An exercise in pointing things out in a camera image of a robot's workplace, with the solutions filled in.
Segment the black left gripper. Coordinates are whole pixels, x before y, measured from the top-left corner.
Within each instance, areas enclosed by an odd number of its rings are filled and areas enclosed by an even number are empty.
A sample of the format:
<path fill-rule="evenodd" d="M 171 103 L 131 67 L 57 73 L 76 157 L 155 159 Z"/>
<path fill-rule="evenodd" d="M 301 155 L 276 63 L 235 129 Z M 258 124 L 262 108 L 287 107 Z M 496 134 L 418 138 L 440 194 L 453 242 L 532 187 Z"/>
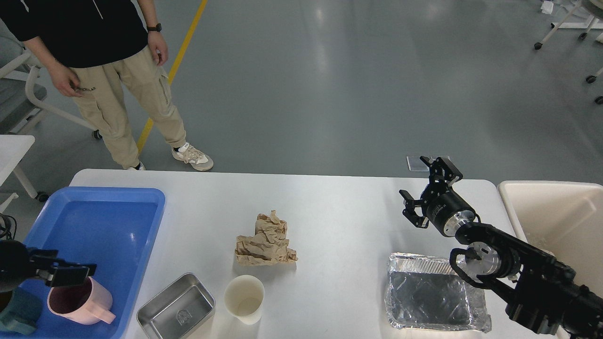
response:
<path fill-rule="evenodd" d="M 0 291 L 13 291 L 32 277 L 32 268 L 47 287 L 73 287 L 85 284 L 96 273 L 97 264 L 53 266 L 58 250 L 27 249 L 15 240 L 0 242 Z"/>

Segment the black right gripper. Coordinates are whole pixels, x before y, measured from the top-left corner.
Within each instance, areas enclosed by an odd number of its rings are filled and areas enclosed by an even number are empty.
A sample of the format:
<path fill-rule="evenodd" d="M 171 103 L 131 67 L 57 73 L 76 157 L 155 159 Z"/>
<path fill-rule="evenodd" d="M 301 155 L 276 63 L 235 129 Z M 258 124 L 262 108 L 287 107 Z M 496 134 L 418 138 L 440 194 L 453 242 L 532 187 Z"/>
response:
<path fill-rule="evenodd" d="M 417 228 L 426 229 L 431 224 L 443 236 L 454 237 L 462 225 L 476 219 L 474 208 L 452 188 L 463 174 L 448 158 L 419 159 L 429 169 L 429 184 L 419 199 L 414 199 L 409 191 L 399 190 L 404 200 L 402 214 Z"/>

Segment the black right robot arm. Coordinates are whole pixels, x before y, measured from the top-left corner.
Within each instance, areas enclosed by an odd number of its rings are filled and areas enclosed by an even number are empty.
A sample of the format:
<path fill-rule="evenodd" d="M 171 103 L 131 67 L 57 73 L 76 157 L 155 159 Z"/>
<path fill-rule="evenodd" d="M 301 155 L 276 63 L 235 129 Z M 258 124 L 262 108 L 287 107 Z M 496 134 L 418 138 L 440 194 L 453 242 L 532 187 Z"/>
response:
<path fill-rule="evenodd" d="M 420 198 L 400 190 L 403 215 L 417 228 L 434 225 L 442 236 L 455 238 L 449 263 L 475 288 L 491 290 L 505 303 L 513 322 L 538 334 L 565 330 L 571 339 L 603 336 L 603 301 L 586 285 L 574 282 L 576 272 L 541 249 L 481 221 L 454 189 L 463 178 L 450 159 L 420 156 L 429 183 Z"/>

